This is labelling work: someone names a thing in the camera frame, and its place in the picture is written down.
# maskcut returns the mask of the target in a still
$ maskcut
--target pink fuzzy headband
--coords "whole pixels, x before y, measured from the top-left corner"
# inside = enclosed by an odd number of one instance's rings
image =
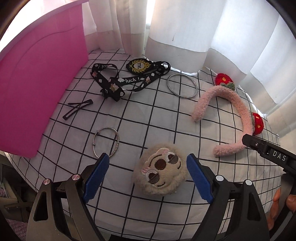
[[[192,118],[194,121],[199,121],[202,119],[203,115],[205,114],[206,108],[210,102],[210,100],[215,97],[219,96],[224,99],[229,100],[233,106],[237,109],[243,125],[243,133],[242,136],[245,134],[252,135],[254,132],[254,124],[252,122],[252,117],[250,111],[247,109],[245,104],[242,102],[239,95],[233,90],[234,85],[229,78],[229,76],[224,75],[228,78],[221,77],[223,74],[218,74],[216,77],[216,84],[217,86],[213,86],[208,89],[198,100],[197,104],[195,105]],[[227,156],[232,155],[234,153],[242,151],[246,146],[242,143],[242,138],[239,139],[238,142],[234,144],[221,144],[214,148],[213,153],[216,157],[218,156]]]

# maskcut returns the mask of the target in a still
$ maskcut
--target brown embroidered nose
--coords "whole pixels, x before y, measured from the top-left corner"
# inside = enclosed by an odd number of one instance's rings
[[[159,181],[159,174],[151,172],[149,173],[148,178],[149,178],[149,181],[148,181],[149,183],[155,184]]]
[[[165,166],[166,166],[166,162],[164,159],[159,159],[156,161],[156,163],[154,164],[155,168],[157,170],[163,170],[165,169]]]
[[[179,160],[179,158],[178,158],[178,156],[176,154],[175,155],[169,154],[168,159],[169,159],[168,162],[171,163],[171,164],[176,164],[178,162],[178,160]]]

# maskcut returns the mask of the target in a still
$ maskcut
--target blue gripper pad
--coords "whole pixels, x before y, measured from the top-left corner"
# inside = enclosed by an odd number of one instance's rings
[[[211,184],[191,154],[187,156],[186,165],[200,196],[211,204],[214,200]]]
[[[87,181],[85,182],[84,194],[82,196],[82,200],[84,203],[88,203],[90,199],[94,198],[108,168],[109,156],[105,154],[99,162],[99,164],[94,168]]]

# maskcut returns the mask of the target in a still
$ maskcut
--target yellow laurel wreath emblem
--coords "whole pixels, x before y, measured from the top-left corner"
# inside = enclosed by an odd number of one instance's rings
[[[142,64],[144,65],[144,67],[141,68],[141,69],[136,69],[136,68],[134,68],[134,65],[135,65],[136,63],[142,63]],[[142,72],[144,72],[146,69],[148,69],[150,66],[151,66],[150,63],[146,62],[145,60],[141,60],[141,59],[135,59],[134,61],[132,61],[131,65],[130,65],[132,71],[133,71],[133,72],[136,72],[136,73],[142,73]]]

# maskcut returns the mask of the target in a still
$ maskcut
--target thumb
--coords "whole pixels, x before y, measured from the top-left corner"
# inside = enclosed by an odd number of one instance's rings
[[[296,195],[289,195],[286,200],[287,207],[294,213],[296,210]]]

